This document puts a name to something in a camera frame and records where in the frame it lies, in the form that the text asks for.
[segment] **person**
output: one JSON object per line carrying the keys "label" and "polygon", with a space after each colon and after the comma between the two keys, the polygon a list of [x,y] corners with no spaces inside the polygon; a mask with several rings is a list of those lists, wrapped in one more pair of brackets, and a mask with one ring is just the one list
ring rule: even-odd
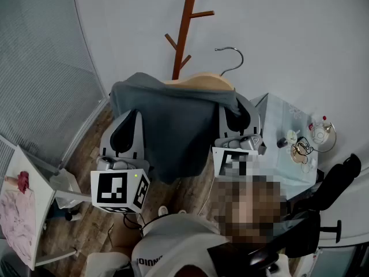
{"label": "person", "polygon": [[[213,223],[183,212],[166,215],[148,223],[143,238],[136,225],[135,214],[114,215],[112,249],[88,256],[86,277],[218,276],[208,249],[229,238]],[[272,276],[291,277],[286,255],[280,254],[276,264],[278,271]]]}

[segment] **white wall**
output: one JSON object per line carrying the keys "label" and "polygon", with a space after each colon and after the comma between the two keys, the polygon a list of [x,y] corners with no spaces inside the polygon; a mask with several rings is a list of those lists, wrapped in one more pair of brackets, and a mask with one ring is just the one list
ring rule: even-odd
{"label": "white wall", "polygon": [[319,246],[347,246],[369,242],[369,169],[355,179],[333,205],[321,212],[321,226],[342,221],[341,241],[333,233],[320,234]]}
{"label": "white wall", "polygon": [[[77,0],[80,19],[107,91],[141,71],[169,80],[185,0]],[[308,114],[327,115],[337,130],[324,170],[369,143],[369,0],[196,0],[181,77],[225,74],[246,98],[271,92]]]}

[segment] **coat rack branch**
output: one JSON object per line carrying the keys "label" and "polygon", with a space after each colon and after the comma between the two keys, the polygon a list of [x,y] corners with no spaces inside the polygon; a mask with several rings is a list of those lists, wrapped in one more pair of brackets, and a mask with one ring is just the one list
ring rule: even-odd
{"label": "coat rack branch", "polygon": [[182,20],[180,22],[177,44],[170,37],[169,34],[165,34],[165,38],[167,38],[169,43],[173,46],[173,48],[176,51],[175,59],[174,59],[173,75],[172,75],[173,80],[176,80],[179,78],[179,72],[181,68],[191,58],[191,55],[188,55],[184,60],[182,60],[183,53],[185,51],[186,39],[187,39],[187,34],[189,32],[191,19],[196,18],[196,17],[214,15],[214,11],[193,13],[194,4],[195,4],[195,0],[185,0],[184,2],[183,14],[182,14]]}

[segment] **white t-shirt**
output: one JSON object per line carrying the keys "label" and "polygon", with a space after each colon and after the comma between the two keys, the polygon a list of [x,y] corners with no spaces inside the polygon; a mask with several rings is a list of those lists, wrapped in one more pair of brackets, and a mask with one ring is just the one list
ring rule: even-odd
{"label": "white t-shirt", "polygon": [[[117,269],[130,263],[134,277],[173,277],[185,265],[194,265],[208,277],[217,277],[208,248],[226,242],[212,223],[198,216],[168,215],[145,227],[144,238],[135,246],[132,260],[119,252],[92,253],[87,258],[85,275],[113,277]],[[280,271],[272,276],[291,277],[287,261],[287,256],[280,255]],[[125,277],[125,271],[117,275]]]}

